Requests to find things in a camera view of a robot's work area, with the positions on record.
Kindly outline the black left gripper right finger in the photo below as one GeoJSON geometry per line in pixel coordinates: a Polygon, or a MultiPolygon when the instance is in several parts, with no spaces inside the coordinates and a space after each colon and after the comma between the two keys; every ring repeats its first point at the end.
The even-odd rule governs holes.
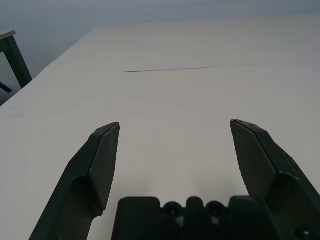
{"type": "Polygon", "coordinates": [[[320,238],[320,195],[294,159],[259,126],[230,122],[239,170],[250,196],[262,199],[283,240],[320,238]]]}

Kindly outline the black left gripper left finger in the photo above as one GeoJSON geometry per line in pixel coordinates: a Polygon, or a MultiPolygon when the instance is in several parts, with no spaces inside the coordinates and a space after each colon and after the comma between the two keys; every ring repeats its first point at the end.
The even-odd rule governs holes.
{"type": "Polygon", "coordinates": [[[67,164],[30,239],[85,240],[106,210],[115,175],[120,124],[100,127],[67,164]]]}

